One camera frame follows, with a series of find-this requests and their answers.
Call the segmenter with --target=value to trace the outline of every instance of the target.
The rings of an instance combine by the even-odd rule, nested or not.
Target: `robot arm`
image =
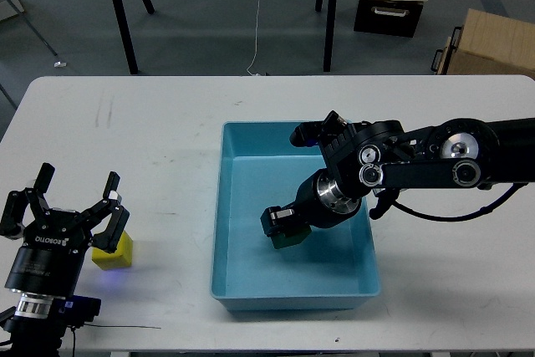
[[[455,119],[405,133],[397,120],[349,123],[332,111],[324,121],[296,127],[290,142],[317,145],[326,168],[299,187],[295,202],[264,211],[262,227],[275,248],[301,242],[311,225],[328,228],[352,217],[371,191],[379,201],[370,217],[377,219],[392,205],[399,206],[401,189],[488,190],[496,183],[514,183],[496,203],[465,217],[473,218],[535,181],[535,119]]]
[[[16,308],[0,314],[11,334],[14,356],[57,356],[67,327],[79,328],[99,314],[100,300],[74,295],[85,252],[114,252],[129,213],[117,194],[119,176],[110,172],[103,199],[83,212],[51,208],[44,199],[54,167],[43,163],[33,186],[11,191],[0,221],[0,235],[23,238],[5,287],[20,293]],[[34,220],[23,225],[30,206]],[[91,230],[110,216],[101,233]]]

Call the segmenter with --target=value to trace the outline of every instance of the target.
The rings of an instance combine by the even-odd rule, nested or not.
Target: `yellow block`
[[[100,269],[127,268],[132,265],[133,246],[134,243],[128,233],[123,232],[115,252],[108,254],[98,248],[93,248],[91,259],[100,267]]]

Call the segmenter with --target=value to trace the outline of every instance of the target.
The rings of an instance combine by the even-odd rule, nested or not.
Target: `plastic tray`
[[[293,201],[324,167],[318,147],[290,145],[296,125],[223,127],[211,294],[229,310],[353,309],[380,291],[365,202],[336,227],[313,227],[297,246],[275,250],[264,235],[264,209]]]

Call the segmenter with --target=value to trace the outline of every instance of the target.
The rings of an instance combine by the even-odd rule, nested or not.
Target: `floor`
[[[535,0],[429,0],[413,38],[356,33],[357,1],[338,0],[329,74],[433,74],[436,49],[463,23],[468,8],[535,23]],[[59,57],[20,17],[0,22],[0,84],[16,104],[37,77],[130,75],[111,0],[22,2],[27,18]],[[326,12],[316,13],[314,0],[260,0],[258,13],[258,0],[152,2],[156,13],[149,15],[140,0],[124,0],[140,74],[325,74]],[[248,72],[255,48],[257,56]],[[58,60],[67,66],[55,68]],[[0,138],[13,114],[0,94]]]

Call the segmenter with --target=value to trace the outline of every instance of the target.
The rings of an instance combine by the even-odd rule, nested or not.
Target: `storage drawer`
[[[354,31],[412,38],[423,2],[359,0]]]

